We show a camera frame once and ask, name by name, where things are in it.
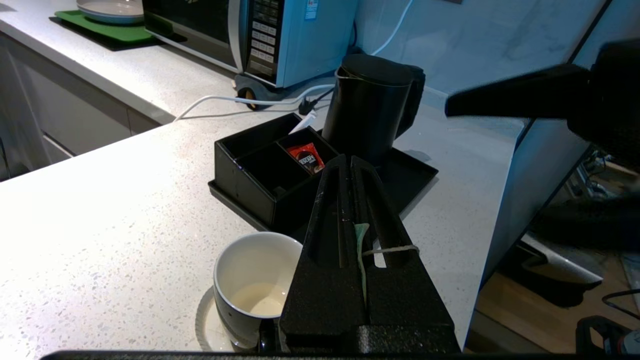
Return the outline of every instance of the speckled countertop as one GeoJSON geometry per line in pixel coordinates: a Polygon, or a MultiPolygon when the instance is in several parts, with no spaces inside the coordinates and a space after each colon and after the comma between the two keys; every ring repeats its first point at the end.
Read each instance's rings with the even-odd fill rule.
{"type": "MultiPolygon", "coordinates": [[[[233,95],[214,67],[166,47],[111,53],[49,21],[51,11],[48,0],[0,0],[0,31],[161,122],[203,95],[233,95]]],[[[195,313],[216,256],[255,231],[209,193],[214,141],[284,113],[203,104],[196,119],[0,184],[0,358],[200,350],[195,313]]],[[[461,345],[514,144],[425,104],[396,140],[440,171],[403,222],[461,345]]],[[[207,324],[212,347],[231,350],[215,311],[207,324]]]]}

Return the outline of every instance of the microwave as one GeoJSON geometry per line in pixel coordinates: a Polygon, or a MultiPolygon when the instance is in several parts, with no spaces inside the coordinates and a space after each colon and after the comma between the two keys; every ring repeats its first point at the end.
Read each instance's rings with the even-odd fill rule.
{"type": "Polygon", "coordinates": [[[357,0],[143,0],[158,39],[274,88],[340,66],[357,0]]]}

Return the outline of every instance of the green mat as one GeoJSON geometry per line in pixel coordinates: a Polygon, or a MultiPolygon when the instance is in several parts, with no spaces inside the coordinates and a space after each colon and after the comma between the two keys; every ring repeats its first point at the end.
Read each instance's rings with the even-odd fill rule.
{"type": "Polygon", "coordinates": [[[79,10],[56,12],[56,16],[62,20],[69,21],[94,33],[131,44],[150,40],[153,36],[145,31],[145,26],[118,26],[108,25],[87,19],[79,10]]]}

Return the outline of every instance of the kettle handle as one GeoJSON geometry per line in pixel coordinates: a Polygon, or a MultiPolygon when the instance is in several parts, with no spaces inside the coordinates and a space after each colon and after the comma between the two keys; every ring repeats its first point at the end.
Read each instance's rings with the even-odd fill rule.
{"type": "Polygon", "coordinates": [[[409,95],[407,96],[406,103],[404,104],[404,111],[398,124],[398,130],[396,132],[396,138],[404,134],[404,132],[413,125],[415,115],[418,113],[418,107],[420,107],[420,100],[422,99],[422,92],[424,91],[424,83],[426,76],[424,71],[413,65],[405,65],[411,71],[413,75],[413,81],[411,88],[409,89],[409,95]]]}

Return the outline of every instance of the cabinet door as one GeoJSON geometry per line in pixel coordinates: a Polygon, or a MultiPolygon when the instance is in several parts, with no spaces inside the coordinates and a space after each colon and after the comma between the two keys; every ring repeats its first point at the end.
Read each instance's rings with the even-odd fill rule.
{"type": "Polygon", "coordinates": [[[0,33],[0,136],[11,168],[36,170],[49,165],[40,130],[13,67],[8,37],[0,33]]]}
{"type": "Polygon", "coordinates": [[[64,148],[82,154],[131,136],[123,104],[34,51],[8,43],[40,129],[64,148]]]}

